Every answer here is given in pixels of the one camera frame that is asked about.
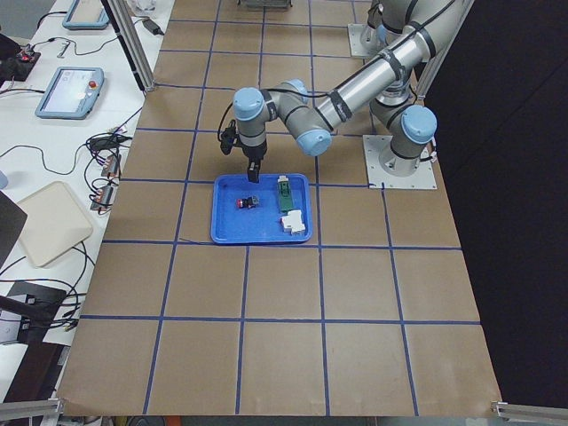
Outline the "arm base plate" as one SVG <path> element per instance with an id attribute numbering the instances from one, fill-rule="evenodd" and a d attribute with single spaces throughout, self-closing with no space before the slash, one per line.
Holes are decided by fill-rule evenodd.
<path id="1" fill-rule="evenodd" d="M 353 58 L 372 58 L 386 45 L 386 29 L 383 25 L 371 28 L 367 24 L 351 23 L 347 31 Z"/>
<path id="2" fill-rule="evenodd" d="M 391 149 L 392 136 L 364 135 L 367 185 L 372 189 L 437 190 L 430 153 L 422 146 L 419 156 L 405 159 Z"/>

